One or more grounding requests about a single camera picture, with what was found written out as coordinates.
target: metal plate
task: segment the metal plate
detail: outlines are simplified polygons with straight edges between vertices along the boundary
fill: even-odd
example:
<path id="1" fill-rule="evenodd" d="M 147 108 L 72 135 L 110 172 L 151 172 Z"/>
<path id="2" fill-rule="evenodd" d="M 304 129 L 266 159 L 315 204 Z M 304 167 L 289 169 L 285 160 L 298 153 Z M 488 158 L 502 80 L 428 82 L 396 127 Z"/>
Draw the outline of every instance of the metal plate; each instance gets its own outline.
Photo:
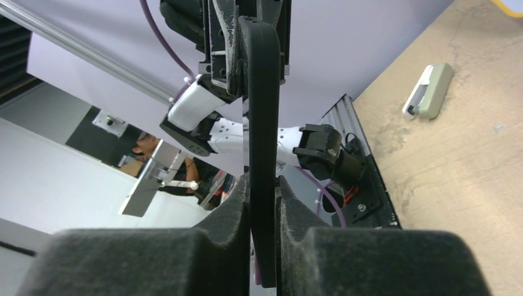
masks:
<path id="1" fill-rule="evenodd" d="M 158 169 L 171 168 L 179 152 L 178 148 L 160 140 L 152 157 L 142 167 L 138 180 L 121 206 L 121 215 L 137 217 L 145 215 L 154 195 L 160 188 L 160 181 L 155 177 L 155 172 Z"/>
<path id="2" fill-rule="evenodd" d="M 109 113 L 107 111 L 101 110 L 100 113 L 96 116 L 96 118 L 93 120 L 93 124 L 98 126 L 99 128 L 102 128 L 103 130 L 106 130 L 108 133 L 114 134 L 116 137 L 121 137 L 123 132 L 127 129 L 127 126 L 129 123 L 127 122 L 113 122 L 112 125 L 107 124 L 107 117 L 109 116 Z"/>
<path id="3" fill-rule="evenodd" d="M 223 185 L 223 182 L 225 181 L 225 177 L 227 177 L 227 173 L 225 171 L 218 172 L 219 177 L 217 177 L 214 180 L 214 184 L 212 185 L 211 189 L 209 190 L 209 193 L 207 196 L 205 196 L 204 200 L 200 204 L 200 206 L 204 209 L 208 209 L 207 205 L 209 204 L 209 201 L 211 198 L 216 194 L 216 191 Z"/>

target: metal bracket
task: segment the metal bracket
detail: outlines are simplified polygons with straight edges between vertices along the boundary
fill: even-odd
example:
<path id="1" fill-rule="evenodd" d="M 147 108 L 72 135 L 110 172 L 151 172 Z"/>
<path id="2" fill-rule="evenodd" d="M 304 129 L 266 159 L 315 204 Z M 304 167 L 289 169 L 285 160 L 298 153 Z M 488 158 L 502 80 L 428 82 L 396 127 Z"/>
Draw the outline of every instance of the metal bracket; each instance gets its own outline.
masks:
<path id="1" fill-rule="evenodd" d="M 342 208 L 347 225 L 401 228 L 351 101 L 350 97 L 344 95 L 320 122 L 320 124 L 334 126 L 343 135 L 352 133 L 358 139 L 357 141 L 351 139 L 349 135 L 347 139 L 351 141 L 348 141 L 345 147 L 365 166 L 363 176 L 358 182 L 358 193 Z M 332 216 L 332 223 L 334 226 L 340 226 L 337 215 Z"/>
<path id="2" fill-rule="evenodd" d="M 101 110 L 96 118 L 93 120 L 93 124 L 99 128 L 107 131 L 108 133 L 114 134 L 116 137 L 121 137 L 127 129 L 129 123 L 111 116 L 107 111 Z"/>

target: stapler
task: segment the stapler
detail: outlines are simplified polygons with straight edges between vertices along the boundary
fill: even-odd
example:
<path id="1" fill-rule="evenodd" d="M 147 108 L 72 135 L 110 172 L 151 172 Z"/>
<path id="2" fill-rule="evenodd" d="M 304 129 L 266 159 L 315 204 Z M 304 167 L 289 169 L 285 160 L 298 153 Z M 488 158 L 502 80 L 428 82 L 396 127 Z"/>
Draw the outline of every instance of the stapler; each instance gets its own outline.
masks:
<path id="1" fill-rule="evenodd" d="M 440 113 L 454 71 L 447 64 L 428 65 L 403 106 L 403 114 L 414 119 L 434 119 Z"/>

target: wooden table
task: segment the wooden table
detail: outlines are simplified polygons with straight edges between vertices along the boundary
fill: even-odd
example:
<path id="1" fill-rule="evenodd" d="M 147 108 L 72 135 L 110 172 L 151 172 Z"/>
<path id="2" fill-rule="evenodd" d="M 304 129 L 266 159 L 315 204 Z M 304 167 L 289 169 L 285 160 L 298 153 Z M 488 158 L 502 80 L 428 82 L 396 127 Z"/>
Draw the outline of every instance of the wooden table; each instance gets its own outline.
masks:
<path id="1" fill-rule="evenodd" d="M 440 115 L 405 119 L 441 62 L 456 73 Z M 354 106 L 404 228 L 460 235 L 494 295 L 523 295 L 523 20 L 456 0 Z"/>

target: white wall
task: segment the white wall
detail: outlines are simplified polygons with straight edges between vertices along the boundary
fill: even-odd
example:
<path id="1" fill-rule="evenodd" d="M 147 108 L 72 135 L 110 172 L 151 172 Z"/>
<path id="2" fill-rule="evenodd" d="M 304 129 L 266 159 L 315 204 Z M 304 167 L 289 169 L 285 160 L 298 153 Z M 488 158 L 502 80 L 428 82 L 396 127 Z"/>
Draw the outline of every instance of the white wall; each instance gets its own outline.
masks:
<path id="1" fill-rule="evenodd" d="M 0 247 L 0 296 L 14 296 L 29 271 L 33 257 Z"/>
<path id="2" fill-rule="evenodd" d="M 0 106 L 0 118 L 65 144 L 91 105 L 43 83 Z"/>
<path id="3" fill-rule="evenodd" d="M 190 227 L 196 198 L 159 192 L 143 218 L 118 215 L 136 179 L 0 119 L 0 218 L 45 233 L 69 228 Z"/>
<path id="4" fill-rule="evenodd" d="M 175 93 L 183 84 L 186 75 L 152 34 L 139 1 L 13 1 L 167 91 Z M 293 1 L 282 126 L 317 122 L 344 93 L 359 95 L 451 2 Z M 148 3 L 167 41 L 196 71 L 203 55 L 165 25 L 158 0 Z"/>
<path id="5" fill-rule="evenodd" d="M 185 74 L 155 39 L 138 1 L 14 2 L 173 94 L 183 83 Z M 344 93 L 356 97 L 451 2 L 331 0 L 325 5 L 317 0 L 294 1 L 291 75 L 281 89 L 280 125 L 315 123 Z M 158 3 L 149 1 L 160 30 L 196 70 L 202 54 L 167 28 Z M 31 43 L 28 71 L 180 147 L 158 127 L 165 106 L 42 38 Z M 241 114 L 239 105 L 228 110 L 226 115 Z M 243 171 L 240 154 L 213 155 L 205 161 L 239 175 Z"/>

